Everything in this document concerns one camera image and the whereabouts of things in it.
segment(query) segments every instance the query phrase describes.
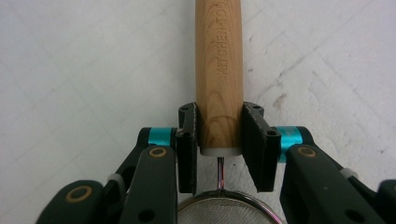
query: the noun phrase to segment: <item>metal ring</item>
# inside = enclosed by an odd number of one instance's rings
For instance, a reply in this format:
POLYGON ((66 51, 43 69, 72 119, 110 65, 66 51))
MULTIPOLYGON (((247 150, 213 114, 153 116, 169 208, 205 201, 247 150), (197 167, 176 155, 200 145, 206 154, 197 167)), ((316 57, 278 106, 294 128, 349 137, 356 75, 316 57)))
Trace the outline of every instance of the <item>metal ring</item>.
POLYGON ((166 155, 166 149, 163 147, 155 147, 154 149, 150 150, 148 154, 150 157, 160 158, 166 155))
POLYGON ((269 218, 271 218, 276 224, 282 224, 282 219, 278 217, 274 211, 271 210, 271 208, 266 204, 263 203, 257 199, 254 199, 245 193, 242 192, 233 192, 233 191, 228 191, 228 190, 212 190, 212 191, 207 191, 204 193, 201 193, 199 195, 196 195, 192 198, 187 199, 186 201, 182 202, 178 206, 178 212, 182 212, 184 209, 194 205, 195 203, 201 202, 201 201, 206 201, 206 200, 213 200, 213 199, 229 199, 229 200, 235 200, 241 203, 246 203, 259 211, 261 211, 263 214, 267 215, 269 218))
POLYGON ((305 157, 311 157, 312 158, 312 157, 316 157, 317 156, 317 152, 314 149, 309 148, 309 147, 299 147, 297 149, 297 151, 301 155, 303 155, 305 157))
POLYGON ((86 200, 88 197, 90 197, 91 193, 92 193, 92 187, 91 186, 87 186, 87 185, 79 186, 79 187, 76 187, 76 188, 70 190, 67 193, 66 201, 68 203, 79 203, 79 202, 82 202, 82 201, 86 200), (77 198, 74 198, 73 197, 73 193, 75 193, 75 192, 77 192, 77 191, 79 191, 81 189, 85 189, 86 190, 85 193, 83 195, 77 197, 77 198))

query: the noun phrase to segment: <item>mesh strainer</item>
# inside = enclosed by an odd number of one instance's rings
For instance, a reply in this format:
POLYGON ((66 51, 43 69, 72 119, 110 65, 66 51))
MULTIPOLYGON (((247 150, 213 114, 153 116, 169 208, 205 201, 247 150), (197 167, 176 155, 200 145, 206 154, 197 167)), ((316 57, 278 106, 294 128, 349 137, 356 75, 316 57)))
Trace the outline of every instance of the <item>mesh strainer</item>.
POLYGON ((263 202, 241 192, 213 190, 189 198, 179 205, 178 223, 282 223, 263 202))

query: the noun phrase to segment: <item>circular hole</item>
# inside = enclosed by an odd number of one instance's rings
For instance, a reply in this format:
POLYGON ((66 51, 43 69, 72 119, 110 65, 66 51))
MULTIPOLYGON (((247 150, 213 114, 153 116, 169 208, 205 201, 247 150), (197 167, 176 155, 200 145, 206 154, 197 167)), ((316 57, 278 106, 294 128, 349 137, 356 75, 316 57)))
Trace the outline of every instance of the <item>circular hole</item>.
POLYGON ((161 153, 163 153, 162 149, 156 148, 156 149, 152 150, 152 154, 154 154, 154 155, 160 155, 161 153))
POLYGON ((70 195, 72 199, 81 198, 88 192, 87 189, 77 189, 70 195))
POLYGON ((142 222, 150 222, 155 218, 155 213, 152 210, 146 209, 139 213, 139 220, 142 222))
POLYGON ((312 155, 312 154, 314 154, 314 152, 313 152, 310 148, 307 148, 307 147, 303 147, 303 149, 301 149, 301 151, 302 151, 304 154, 306 154, 306 155, 312 155))
POLYGON ((352 221, 363 223, 364 222, 364 216, 362 216, 359 212, 347 209, 346 210, 346 216, 349 217, 352 221))
POLYGON ((271 135, 271 136, 276 136, 277 132, 276 131, 267 131, 267 134, 271 135))

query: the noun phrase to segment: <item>white surface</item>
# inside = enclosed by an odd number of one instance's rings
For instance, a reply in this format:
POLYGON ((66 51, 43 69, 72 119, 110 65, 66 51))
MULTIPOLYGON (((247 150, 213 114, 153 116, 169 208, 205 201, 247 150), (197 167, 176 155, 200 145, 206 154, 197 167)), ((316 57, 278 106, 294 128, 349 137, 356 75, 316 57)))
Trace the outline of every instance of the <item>white surface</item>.
MULTIPOLYGON (((303 125, 376 189, 396 178, 396 3, 243 0, 245 99, 303 125)), ((194 1, 0 1, 0 223, 33 223, 81 178, 106 181, 142 127, 194 101, 194 1)), ((216 186, 199 160, 199 191, 216 186)), ((280 188, 283 166, 279 167, 280 188)), ((242 158, 226 189, 256 194, 242 158)))

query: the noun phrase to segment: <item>wooden dowel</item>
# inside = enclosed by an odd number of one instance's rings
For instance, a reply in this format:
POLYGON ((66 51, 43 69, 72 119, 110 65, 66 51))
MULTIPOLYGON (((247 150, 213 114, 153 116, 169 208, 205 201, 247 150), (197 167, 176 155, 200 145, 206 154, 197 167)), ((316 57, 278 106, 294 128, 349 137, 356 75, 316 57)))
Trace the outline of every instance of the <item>wooden dowel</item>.
POLYGON ((243 106, 240 0, 196 0, 196 97, 199 146, 206 156, 241 154, 243 106))

